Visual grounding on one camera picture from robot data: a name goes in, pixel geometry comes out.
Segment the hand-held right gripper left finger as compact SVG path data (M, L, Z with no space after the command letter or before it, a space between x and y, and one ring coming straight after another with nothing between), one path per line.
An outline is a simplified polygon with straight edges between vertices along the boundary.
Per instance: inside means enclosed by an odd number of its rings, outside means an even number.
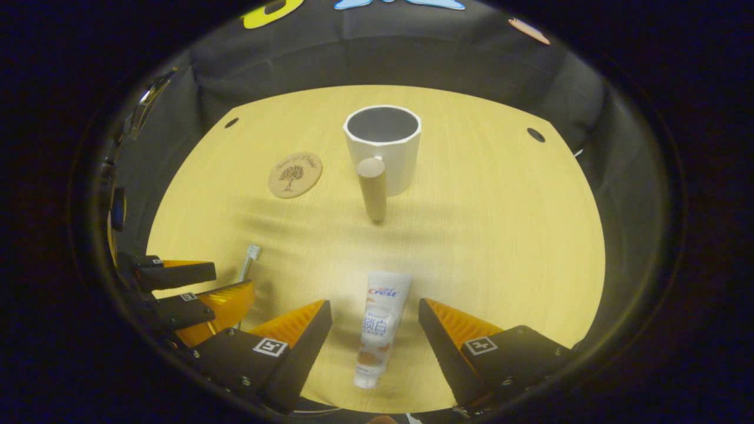
M318 300L252 330L223 329L190 349L188 362L245 402L288 414L331 327L330 301Z

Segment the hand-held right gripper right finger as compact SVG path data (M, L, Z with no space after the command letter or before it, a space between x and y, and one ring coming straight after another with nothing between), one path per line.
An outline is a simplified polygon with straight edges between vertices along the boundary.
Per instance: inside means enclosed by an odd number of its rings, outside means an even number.
M575 355L528 326L504 330L429 298L418 303L418 322L461 408L510 402L548 381Z

